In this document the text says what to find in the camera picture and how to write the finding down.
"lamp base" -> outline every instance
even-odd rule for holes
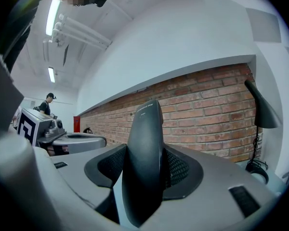
[[[249,172],[250,174],[259,174],[262,175],[265,178],[265,184],[269,182],[269,176],[268,174],[264,171],[263,168],[261,168],[260,163],[258,161],[254,161],[253,159],[250,160],[247,165],[245,170]]]

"desk lamp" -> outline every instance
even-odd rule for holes
[[[255,160],[256,151],[258,148],[259,141],[259,127],[260,128],[277,128],[281,125],[281,121],[277,116],[275,110],[271,107],[271,105],[264,99],[264,97],[260,94],[258,89],[249,81],[246,80],[244,82],[247,89],[250,91],[252,96],[255,99],[256,103],[256,116],[255,116],[255,126],[256,128],[256,138],[253,141],[254,152],[251,160],[247,163],[245,170],[249,173],[260,174],[265,178],[267,184],[269,181],[269,177],[267,173],[261,168],[261,164],[264,164],[266,169],[268,169],[268,165],[259,160]]]

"fluorescent light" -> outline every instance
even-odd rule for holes
[[[52,67],[49,67],[49,68],[48,68],[48,73],[49,73],[50,81],[51,81],[52,83],[54,83],[55,80],[54,80],[54,74],[53,74],[53,68],[52,68]]]
[[[46,24],[46,34],[49,36],[53,34],[53,24],[56,19],[59,5],[60,5],[60,0],[52,0],[49,13],[48,13],[47,24]]]

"red door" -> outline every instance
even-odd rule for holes
[[[74,133],[80,133],[80,116],[74,116]]]

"black shirt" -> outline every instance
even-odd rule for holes
[[[50,116],[49,104],[46,101],[43,101],[39,106],[39,111],[44,111],[46,115]]]

